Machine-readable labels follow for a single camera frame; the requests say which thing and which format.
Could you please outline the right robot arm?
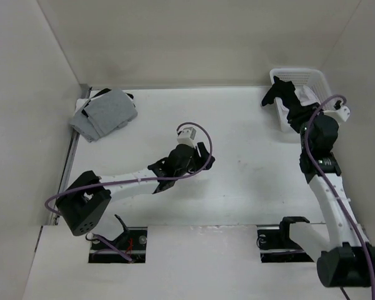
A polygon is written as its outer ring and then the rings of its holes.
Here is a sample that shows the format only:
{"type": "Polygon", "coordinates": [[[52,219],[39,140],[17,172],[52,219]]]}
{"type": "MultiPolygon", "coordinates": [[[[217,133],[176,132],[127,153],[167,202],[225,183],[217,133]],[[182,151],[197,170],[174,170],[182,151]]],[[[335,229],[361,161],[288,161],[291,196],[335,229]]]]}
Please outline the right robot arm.
{"type": "Polygon", "coordinates": [[[375,246],[355,220],[343,189],[341,170],[333,153],[338,137],[335,119],[319,114],[300,128],[300,168],[321,208],[328,238],[306,217],[284,217],[277,240],[284,247],[299,246],[315,263],[327,288],[375,288],[375,246]]]}

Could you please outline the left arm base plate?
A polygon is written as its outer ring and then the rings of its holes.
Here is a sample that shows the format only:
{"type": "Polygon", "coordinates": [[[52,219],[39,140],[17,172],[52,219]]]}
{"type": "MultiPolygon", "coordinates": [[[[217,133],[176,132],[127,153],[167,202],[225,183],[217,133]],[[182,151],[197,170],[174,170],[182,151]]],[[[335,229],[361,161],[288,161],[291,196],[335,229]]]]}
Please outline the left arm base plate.
{"type": "Polygon", "coordinates": [[[129,235],[123,239],[118,249],[127,254],[132,261],[125,260],[107,245],[94,239],[92,234],[85,235],[90,242],[88,263],[91,264],[143,264],[146,262],[146,248],[148,244],[147,227],[130,227],[129,235]]]}

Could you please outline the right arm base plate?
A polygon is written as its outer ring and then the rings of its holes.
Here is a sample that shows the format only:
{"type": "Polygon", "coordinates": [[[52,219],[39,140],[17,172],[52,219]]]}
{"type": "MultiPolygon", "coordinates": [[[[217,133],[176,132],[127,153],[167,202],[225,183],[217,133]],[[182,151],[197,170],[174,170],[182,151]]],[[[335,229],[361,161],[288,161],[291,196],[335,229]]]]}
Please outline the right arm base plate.
{"type": "Polygon", "coordinates": [[[313,260],[298,246],[284,242],[278,227],[258,227],[257,247],[262,263],[312,263],[313,260]]]}

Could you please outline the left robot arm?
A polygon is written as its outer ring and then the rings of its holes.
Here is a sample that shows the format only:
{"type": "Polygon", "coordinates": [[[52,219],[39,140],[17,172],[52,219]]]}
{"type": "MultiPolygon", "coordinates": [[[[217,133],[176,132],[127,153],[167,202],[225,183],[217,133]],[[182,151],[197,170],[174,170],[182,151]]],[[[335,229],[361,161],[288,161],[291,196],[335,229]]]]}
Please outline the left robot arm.
{"type": "Polygon", "coordinates": [[[85,171],[56,199],[56,206],[73,236],[100,234],[114,249],[123,248],[128,234],[119,227],[107,230],[106,209],[115,202],[144,194],[158,194],[176,181],[212,168],[215,157],[203,142],[177,145],[168,156],[129,174],[99,176],[85,171]]]}

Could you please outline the white plastic basket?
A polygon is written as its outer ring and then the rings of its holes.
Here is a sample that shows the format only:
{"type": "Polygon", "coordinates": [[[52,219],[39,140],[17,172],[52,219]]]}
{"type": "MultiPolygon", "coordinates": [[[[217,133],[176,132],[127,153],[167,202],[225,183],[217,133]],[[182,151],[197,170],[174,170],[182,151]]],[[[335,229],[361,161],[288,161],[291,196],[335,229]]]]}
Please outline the white plastic basket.
{"type": "MultiPolygon", "coordinates": [[[[284,82],[291,81],[295,87],[295,95],[303,106],[318,102],[321,104],[329,96],[331,90],[324,74],[312,68],[304,67],[280,67],[270,70],[269,76],[271,84],[274,84],[274,76],[284,82]]],[[[334,99],[324,106],[325,111],[334,111],[334,104],[339,99],[334,99]]],[[[279,118],[280,129],[283,133],[293,132],[288,124],[287,115],[289,109],[286,108],[280,98],[274,100],[277,116],[279,118]]]]}

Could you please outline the left aluminium rail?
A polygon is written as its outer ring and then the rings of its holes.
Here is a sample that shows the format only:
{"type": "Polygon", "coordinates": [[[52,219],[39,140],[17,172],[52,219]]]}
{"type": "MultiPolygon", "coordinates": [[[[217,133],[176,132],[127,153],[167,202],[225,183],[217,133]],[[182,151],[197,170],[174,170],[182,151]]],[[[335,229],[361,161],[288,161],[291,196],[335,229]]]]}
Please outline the left aluminium rail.
{"type": "MultiPolygon", "coordinates": [[[[79,87],[81,88],[81,95],[80,98],[88,98],[91,93],[92,87],[88,84],[80,84],[79,87]]],[[[62,170],[62,176],[59,183],[58,192],[63,192],[66,187],[68,186],[68,181],[71,173],[71,169],[73,166],[74,156],[76,153],[76,148],[78,146],[79,141],[79,133],[76,132],[73,128],[71,128],[71,139],[69,143],[69,147],[67,150],[67,156],[64,163],[64,168],[62,170]]]]}

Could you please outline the folded grey tank top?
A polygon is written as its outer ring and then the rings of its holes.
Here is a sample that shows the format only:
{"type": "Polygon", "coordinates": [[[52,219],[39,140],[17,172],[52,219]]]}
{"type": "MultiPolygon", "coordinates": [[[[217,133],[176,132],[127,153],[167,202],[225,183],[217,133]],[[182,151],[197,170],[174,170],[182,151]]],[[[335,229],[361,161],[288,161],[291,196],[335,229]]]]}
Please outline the folded grey tank top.
{"type": "Polygon", "coordinates": [[[69,125],[88,142],[98,141],[138,116],[134,96],[122,89],[102,89],[76,102],[69,125]]]}

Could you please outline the white tank top in basket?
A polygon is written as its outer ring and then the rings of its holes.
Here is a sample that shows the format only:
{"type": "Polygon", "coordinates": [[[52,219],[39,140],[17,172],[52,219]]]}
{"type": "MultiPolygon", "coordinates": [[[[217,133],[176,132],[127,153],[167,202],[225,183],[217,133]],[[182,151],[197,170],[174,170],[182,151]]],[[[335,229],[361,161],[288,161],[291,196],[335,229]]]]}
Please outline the white tank top in basket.
{"type": "Polygon", "coordinates": [[[295,95],[299,99],[301,106],[320,104],[319,98],[308,86],[301,86],[295,90],[295,95]]]}

